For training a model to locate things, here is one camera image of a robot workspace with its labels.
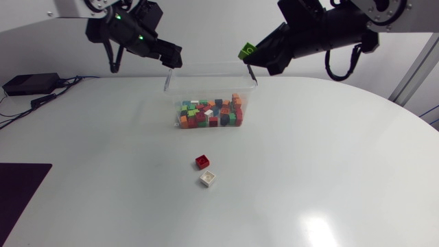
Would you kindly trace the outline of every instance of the white wall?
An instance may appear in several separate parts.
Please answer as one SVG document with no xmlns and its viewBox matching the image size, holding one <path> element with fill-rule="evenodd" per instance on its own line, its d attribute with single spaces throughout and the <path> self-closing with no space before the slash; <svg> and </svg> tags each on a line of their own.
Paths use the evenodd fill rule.
<svg viewBox="0 0 439 247">
<path fill-rule="evenodd" d="M 164 16 L 159 38 L 183 47 L 184 63 L 238 61 L 246 42 L 257 44 L 283 22 L 276 1 L 160 0 Z M 329 0 L 322 1 L 329 7 Z M 118 74 L 111 74 L 104 48 L 88 42 L 86 20 L 54 19 L 0 33 L 0 84 L 17 74 L 58 72 L 72 75 L 165 75 L 159 61 L 125 53 Z M 361 55 L 347 84 L 388 97 L 404 76 L 429 34 L 381 34 L 381 46 Z M 331 67 L 346 73 L 351 47 L 331 54 Z M 283 75 L 329 77 L 324 54 L 293 60 Z"/>
</svg>

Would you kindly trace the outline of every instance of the black cable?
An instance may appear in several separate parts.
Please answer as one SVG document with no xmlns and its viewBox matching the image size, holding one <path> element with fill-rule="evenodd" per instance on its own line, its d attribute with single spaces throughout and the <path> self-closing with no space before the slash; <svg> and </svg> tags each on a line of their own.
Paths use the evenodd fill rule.
<svg viewBox="0 0 439 247">
<path fill-rule="evenodd" d="M 324 65 L 325 69 L 328 72 L 329 77 L 336 82 L 341 82 L 349 78 L 349 76 L 354 72 L 355 67 L 357 66 L 359 56 L 361 55 L 361 44 L 355 45 L 354 49 L 352 49 L 351 55 L 351 66 L 349 67 L 348 72 L 344 76 L 334 75 L 331 71 L 331 67 L 329 66 L 329 60 L 331 58 L 331 51 L 327 51 L 326 56 L 324 57 Z"/>
<path fill-rule="evenodd" d="M 24 111 L 24 112 L 22 112 L 22 113 L 17 113 L 17 114 L 15 114 L 15 115 L 11 115 L 11 116 L 7 116 L 7 115 L 2 115 L 2 114 L 0 114 L 0 115 L 2 115 L 2 116 L 4 116 L 4 117 L 14 117 L 13 119 L 8 119 L 8 120 L 5 120 L 5 121 L 0 122 L 0 124 L 5 123 L 5 124 L 3 124 L 2 126 L 0 126 L 0 130 L 4 129 L 6 126 L 12 124 L 12 123 L 15 122 L 16 120 L 18 120 L 18 119 L 20 119 L 20 118 L 23 118 L 23 117 L 26 117 L 27 115 L 29 115 L 30 113 L 32 113 L 32 112 L 35 111 L 36 109 L 40 108 L 41 106 L 44 106 L 45 104 L 51 102 L 52 100 L 56 99 L 57 97 L 63 95 L 63 94 L 66 93 L 66 92 L 67 92 L 72 86 L 75 86 L 76 84 L 78 84 L 79 82 L 81 82 L 84 78 L 96 78 L 96 77 L 95 77 L 95 76 L 85 76 L 85 77 L 82 77 L 82 76 L 75 76 L 74 78 L 64 79 L 64 82 L 63 82 L 63 83 L 65 83 L 67 80 L 72 80 L 72 79 L 74 79 L 74 80 L 73 80 L 72 83 L 68 83 L 68 84 L 65 86 L 65 89 L 64 89 L 63 91 L 59 92 L 58 94 L 53 94 L 53 95 L 52 95 L 53 97 L 48 98 L 48 100 L 43 101 L 43 102 L 41 102 L 40 104 L 35 104 L 35 105 L 33 105 L 29 110 L 26 110 L 26 111 Z"/>
</svg>

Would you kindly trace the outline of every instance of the black mat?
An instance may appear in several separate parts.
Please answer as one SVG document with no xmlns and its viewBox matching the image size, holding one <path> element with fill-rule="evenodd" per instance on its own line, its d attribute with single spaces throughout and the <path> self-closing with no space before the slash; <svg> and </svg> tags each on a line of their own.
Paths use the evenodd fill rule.
<svg viewBox="0 0 439 247">
<path fill-rule="evenodd" d="M 0 163 L 0 246 L 51 167 L 51 164 Z"/>
</svg>

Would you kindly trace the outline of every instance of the metal frame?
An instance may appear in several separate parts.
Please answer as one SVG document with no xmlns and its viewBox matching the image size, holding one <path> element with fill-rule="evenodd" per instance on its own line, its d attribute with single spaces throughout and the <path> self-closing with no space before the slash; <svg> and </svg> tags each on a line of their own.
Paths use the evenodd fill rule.
<svg viewBox="0 0 439 247">
<path fill-rule="evenodd" d="M 439 62 L 439 34 L 431 35 L 389 100 L 404 106 Z"/>
</svg>

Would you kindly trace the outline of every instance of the blue block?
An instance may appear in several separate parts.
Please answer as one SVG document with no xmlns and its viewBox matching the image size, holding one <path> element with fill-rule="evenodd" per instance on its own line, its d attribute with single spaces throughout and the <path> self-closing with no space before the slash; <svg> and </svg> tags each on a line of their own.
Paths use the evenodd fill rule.
<svg viewBox="0 0 439 247">
<path fill-rule="evenodd" d="M 211 110 L 213 111 L 213 115 L 214 115 L 214 116 L 218 116 L 218 114 L 220 113 L 220 112 L 219 112 L 219 111 L 220 111 L 219 108 L 216 107 L 216 106 L 212 107 Z"/>
</svg>

